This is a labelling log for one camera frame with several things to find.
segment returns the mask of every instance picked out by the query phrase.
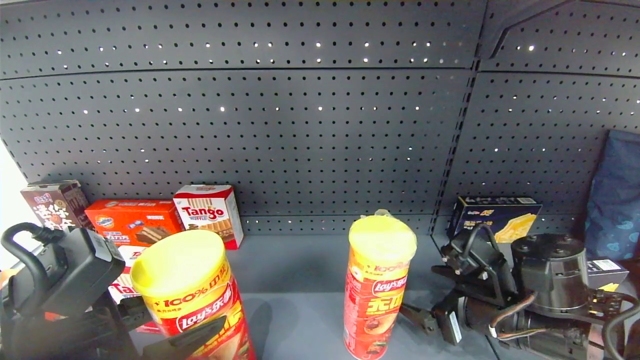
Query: black plastic housing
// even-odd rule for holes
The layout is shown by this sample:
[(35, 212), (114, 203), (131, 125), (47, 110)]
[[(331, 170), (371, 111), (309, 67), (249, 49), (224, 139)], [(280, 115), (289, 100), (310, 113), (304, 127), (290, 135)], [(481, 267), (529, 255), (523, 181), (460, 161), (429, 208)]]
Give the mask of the black plastic housing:
[(64, 249), (67, 271), (47, 292), (42, 309), (72, 316), (84, 313), (124, 270), (112, 241), (93, 231), (71, 231), (57, 245)]

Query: red chip can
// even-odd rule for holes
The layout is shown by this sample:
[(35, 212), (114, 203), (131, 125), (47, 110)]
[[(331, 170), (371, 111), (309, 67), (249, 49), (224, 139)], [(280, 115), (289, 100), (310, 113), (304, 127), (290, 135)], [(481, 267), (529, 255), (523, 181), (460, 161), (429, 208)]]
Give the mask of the red chip can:
[(416, 237), (386, 210), (378, 210), (353, 223), (349, 243), (344, 344), (356, 359), (377, 360), (387, 351), (402, 304)]
[(216, 233), (184, 231), (153, 244), (134, 262), (131, 280), (165, 336), (227, 316), (223, 330), (190, 359), (256, 360), (236, 279)]

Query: ovaltine box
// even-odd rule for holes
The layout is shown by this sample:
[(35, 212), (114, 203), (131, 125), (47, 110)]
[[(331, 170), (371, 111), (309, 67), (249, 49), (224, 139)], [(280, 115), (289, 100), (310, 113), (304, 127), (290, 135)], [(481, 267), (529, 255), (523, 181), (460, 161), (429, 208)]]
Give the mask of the ovaltine box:
[[(142, 254), (146, 247), (140, 246), (121, 246), (118, 248), (120, 255), (124, 258), (125, 268), (122, 274), (109, 286), (111, 297), (119, 304), (122, 299), (139, 296), (133, 289), (131, 283), (131, 266), (133, 262)], [(149, 332), (152, 334), (160, 334), (160, 329), (154, 322), (148, 322), (137, 328), (138, 332)]]
[(233, 186), (187, 185), (175, 193), (173, 201), (187, 230), (213, 231), (226, 249), (238, 249), (244, 234)]
[(80, 190), (78, 180), (31, 183), (20, 193), (49, 229), (65, 230), (68, 226), (93, 229), (84, 214), (89, 202)]
[(184, 230), (171, 200), (102, 199), (85, 212), (95, 230), (116, 245), (148, 247)]

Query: tango wafer box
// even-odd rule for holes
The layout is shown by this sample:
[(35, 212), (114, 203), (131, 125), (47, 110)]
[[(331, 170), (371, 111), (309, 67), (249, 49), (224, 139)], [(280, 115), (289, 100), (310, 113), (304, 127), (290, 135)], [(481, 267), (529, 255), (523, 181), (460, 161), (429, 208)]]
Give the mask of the tango wafer box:
[[(124, 258), (125, 268), (113, 284), (109, 285), (109, 293), (116, 304), (119, 304), (122, 299), (140, 295), (136, 290), (134, 290), (133, 283), (131, 282), (131, 267), (133, 266), (133, 262), (145, 249), (146, 247), (128, 245), (118, 248), (120, 255)], [(160, 329), (158, 329), (158, 326), (153, 321), (138, 327), (136, 330), (138, 332), (147, 332), (150, 334), (161, 333)]]
[(173, 196), (187, 230), (204, 229), (220, 235), (228, 250), (237, 250), (244, 237), (231, 185), (186, 185)]
[(447, 235), (456, 236), (462, 229), (478, 223), (491, 227), (495, 240), (511, 243), (527, 236), (542, 205), (528, 196), (461, 196), (453, 209)]
[(184, 230), (171, 200), (102, 199), (85, 213), (96, 231), (116, 245), (149, 247)]

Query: blue fabric bag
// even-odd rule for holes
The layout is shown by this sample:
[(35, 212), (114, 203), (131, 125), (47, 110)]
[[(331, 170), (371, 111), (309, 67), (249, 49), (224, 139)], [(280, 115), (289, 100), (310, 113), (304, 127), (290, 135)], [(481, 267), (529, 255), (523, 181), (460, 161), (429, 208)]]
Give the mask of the blue fabric bag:
[(590, 257), (630, 259), (640, 235), (640, 135), (611, 130), (587, 203)]

